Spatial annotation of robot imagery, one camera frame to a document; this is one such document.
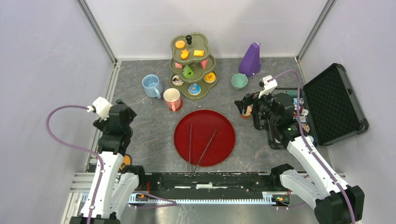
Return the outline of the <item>mint green cup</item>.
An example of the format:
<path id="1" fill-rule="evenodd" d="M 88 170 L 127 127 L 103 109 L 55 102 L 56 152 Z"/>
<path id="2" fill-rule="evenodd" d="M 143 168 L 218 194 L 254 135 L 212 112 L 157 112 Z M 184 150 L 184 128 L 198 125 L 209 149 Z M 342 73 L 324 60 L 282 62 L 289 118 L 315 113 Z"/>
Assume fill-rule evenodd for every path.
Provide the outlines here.
<path id="1" fill-rule="evenodd" d="M 231 79 L 231 84 L 234 89 L 241 90 L 248 84 L 248 78 L 245 74 L 235 74 Z"/>

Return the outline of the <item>blue frosted donut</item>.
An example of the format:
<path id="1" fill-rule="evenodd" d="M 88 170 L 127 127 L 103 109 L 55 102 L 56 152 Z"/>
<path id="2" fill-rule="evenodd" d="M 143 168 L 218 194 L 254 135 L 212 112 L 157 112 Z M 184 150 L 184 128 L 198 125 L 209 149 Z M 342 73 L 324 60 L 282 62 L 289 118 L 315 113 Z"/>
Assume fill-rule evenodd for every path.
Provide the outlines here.
<path id="1" fill-rule="evenodd" d="M 197 96 L 199 95 L 201 92 L 201 87 L 199 84 L 197 83 L 193 83 L 189 86 L 188 88 L 188 93 L 192 96 Z"/>

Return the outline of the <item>light blue mug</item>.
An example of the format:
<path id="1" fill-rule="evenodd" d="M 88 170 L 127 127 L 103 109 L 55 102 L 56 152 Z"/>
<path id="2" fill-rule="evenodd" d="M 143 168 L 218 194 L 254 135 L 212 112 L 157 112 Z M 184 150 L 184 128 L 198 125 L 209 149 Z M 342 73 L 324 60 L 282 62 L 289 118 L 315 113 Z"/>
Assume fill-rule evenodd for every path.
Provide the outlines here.
<path id="1" fill-rule="evenodd" d="M 154 74 L 146 75 L 142 79 L 142 86 L 145 94 L 150 98 L 162 98 L 163 87 L 158 76 Z"/>

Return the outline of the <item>pink strawberry cake slice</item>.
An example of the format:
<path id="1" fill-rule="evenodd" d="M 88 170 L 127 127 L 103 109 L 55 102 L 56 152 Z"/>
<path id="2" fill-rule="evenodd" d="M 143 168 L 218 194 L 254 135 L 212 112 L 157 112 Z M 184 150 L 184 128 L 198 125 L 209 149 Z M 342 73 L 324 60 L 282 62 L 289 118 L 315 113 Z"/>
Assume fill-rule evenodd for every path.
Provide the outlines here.
<path id="1" fill-rule="evenodd" d="M 207 63 L 208 63 L 208 59 L 200 62 L 200 65 L 201 65 L 202 69 L 206 68 Z"/>

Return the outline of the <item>pink mug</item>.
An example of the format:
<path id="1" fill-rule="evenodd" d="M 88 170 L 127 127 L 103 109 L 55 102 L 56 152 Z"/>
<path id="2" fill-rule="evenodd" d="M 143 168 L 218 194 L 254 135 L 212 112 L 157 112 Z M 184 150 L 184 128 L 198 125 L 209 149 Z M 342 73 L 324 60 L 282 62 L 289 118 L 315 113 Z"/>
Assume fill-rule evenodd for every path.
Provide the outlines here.
<path id="1" fill-rule="evenodd" d="M 176 88 L 169 88 L 163 93 L 163 98 L 169 109 L 173 112 L 176 112 L 176 109 L 179 107 L 181 100 L 179 90 L 177 90 Z"/>

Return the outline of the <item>green cake slice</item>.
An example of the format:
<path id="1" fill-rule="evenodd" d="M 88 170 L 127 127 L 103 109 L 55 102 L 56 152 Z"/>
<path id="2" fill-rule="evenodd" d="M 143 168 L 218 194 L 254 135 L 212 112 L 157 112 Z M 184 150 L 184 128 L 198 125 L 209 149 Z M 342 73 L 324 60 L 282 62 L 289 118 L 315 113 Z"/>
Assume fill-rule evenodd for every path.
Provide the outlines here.
<path id="1" fill-rule="evenodd" d="M 185 78 L 190 78 L 190 77 L 194 76 L 194 71 L 192 70 L 192 68 L 189 65 L 185 65 L 183 67 L 183 75 Z"/>

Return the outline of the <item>square orange cracker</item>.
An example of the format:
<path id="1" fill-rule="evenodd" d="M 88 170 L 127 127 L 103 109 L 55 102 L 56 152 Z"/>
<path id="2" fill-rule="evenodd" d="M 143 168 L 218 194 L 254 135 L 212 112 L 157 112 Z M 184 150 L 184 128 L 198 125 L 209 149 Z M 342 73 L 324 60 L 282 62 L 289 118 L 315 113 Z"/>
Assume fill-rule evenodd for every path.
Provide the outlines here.
<path id="1" fill-rule="evenodd" d="M 203 57 L 205 55 L 204 50 L 194 50 L 193 55 L 196 57 Z"/>

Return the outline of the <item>chocolate white tart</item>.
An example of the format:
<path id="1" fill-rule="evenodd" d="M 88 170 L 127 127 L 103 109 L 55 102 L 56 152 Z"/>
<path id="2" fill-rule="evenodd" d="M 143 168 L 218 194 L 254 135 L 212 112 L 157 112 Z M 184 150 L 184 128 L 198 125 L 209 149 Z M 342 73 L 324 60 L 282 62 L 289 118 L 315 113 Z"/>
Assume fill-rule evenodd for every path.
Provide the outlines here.
<path id="1" fill-rule="evenodd" d="M 179 75 L 174 75 L 171 82 L 175 86 L 182 86 L 184 84 L 184 81 L 180 79 Z"/>

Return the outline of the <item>orange fish-shaped cookie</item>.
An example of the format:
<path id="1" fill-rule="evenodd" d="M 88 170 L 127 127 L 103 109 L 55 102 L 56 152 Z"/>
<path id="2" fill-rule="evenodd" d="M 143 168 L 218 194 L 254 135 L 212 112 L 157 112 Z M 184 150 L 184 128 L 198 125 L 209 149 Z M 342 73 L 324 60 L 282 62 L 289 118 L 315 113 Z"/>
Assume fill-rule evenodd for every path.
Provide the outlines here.
<path id="1" fill-rule="evenodd" d="M 190 51 L 187 49 L 184 49 L 181 51 L 180 57 L 181 59 L 185 60 L 189 57 Z"/>

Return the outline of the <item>round orange cookie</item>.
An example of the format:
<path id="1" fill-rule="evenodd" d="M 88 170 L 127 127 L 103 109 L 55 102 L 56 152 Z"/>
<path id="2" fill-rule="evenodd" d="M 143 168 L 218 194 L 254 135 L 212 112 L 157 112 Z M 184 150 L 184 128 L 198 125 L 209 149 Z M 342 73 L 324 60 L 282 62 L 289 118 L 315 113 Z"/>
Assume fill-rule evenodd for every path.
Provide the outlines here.
<path id="1" fill-rule="evenodd" d="M 183 49 L 183 48 L 185 48 L 185 46 L 186 46 L 186 42 L 183 40 L 178 40 L 175 42 L 175 47 L 177 49 Z"/>

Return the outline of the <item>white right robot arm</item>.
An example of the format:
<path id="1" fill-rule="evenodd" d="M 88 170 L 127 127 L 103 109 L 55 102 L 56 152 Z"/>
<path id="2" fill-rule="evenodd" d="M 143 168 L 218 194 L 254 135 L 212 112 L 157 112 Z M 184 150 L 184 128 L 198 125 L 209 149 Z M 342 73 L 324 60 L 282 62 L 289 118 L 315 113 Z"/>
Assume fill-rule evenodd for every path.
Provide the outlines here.
<path id="1" fill-rule="evenodd" d="M 273 189 L 287 188 L 297 194 L 313 209 L 320 224 L 354 224 L 362 219 L 363 190 L 358 185 L 349 185 L 317 152 L 298 120 L 294 119 L 297 100 L 285 93 L 274 97 L 252 93 L 234 103 L 240 115 L 245 115 L 249 106 L 252 113 L 259 113 L 277 141 L 300 162 L 310 178 L 302 177 L 289 164 L 279 165 L 271 169 L 269 183 Z"/>

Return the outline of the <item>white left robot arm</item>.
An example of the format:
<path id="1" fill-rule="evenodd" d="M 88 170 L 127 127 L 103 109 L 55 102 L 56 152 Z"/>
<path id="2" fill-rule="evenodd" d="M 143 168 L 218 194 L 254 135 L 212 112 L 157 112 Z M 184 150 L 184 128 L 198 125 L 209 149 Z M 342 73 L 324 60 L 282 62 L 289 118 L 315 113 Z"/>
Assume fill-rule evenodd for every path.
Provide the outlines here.
<path id="1" fill-rule="evenodd" d="M 88 198 L 71 224 L 119 224 L 129 197 L 147 184 L 143 166 L 127 165 L 119 169 L 131 142 L 130 124 L 136 113 L 121 100 L 114 105 L 97 98 L 88 112 L 99 118 L 93 125 L 102 132 L 98 140 L 98 167 Z"/>

